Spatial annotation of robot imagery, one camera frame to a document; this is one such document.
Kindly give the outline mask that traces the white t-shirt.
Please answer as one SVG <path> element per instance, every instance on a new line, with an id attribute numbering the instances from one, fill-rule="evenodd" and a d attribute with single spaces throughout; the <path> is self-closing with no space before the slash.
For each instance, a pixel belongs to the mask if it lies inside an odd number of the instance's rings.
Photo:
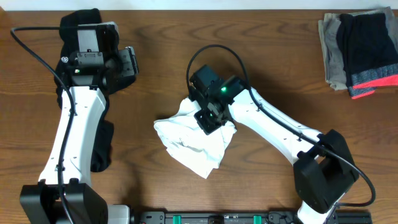
<path id="1" fill-rule="evenodd" d="M 199 110 L 197 102 L 186 98 L 175 115 L 154 121 L 154 129 L 170 156 L 206 179 L 220 167 L 236 127 L 228 121 L 207 135 L 194 118 Z"/>

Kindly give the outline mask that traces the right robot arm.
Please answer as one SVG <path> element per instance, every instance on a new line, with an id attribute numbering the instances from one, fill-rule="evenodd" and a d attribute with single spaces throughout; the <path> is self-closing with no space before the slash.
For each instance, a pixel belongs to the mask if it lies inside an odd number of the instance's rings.
<path id="1" fill-rule="evenodd" d="M 189 82 L 190 99 L 200 105 L 194 117 L 205 134 L 236 121 L 263 137 L 293 166 L 302 199 L 298 221 L 326 223 L 359 178 L 344 137 L 333 129 L 323 134 L 300 124 L 238 77 L 193 75 Z"/>

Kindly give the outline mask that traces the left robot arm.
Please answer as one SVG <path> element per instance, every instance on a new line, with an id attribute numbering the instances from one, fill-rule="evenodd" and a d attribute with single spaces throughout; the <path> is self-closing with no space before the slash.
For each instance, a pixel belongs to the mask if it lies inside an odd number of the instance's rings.
<path id="1" fill-rule="evenodd" d="M 77 49 L 55 70 L 61 117 L 38 183 L 23 186 L 21 206 L 31 223 L 132 223 L 127 205 L 108 204 L 91 186 L 91 173 L 109 165 L 113 125 L 105 121 L 108 95 L 134 82 L 132 47 Z"/>

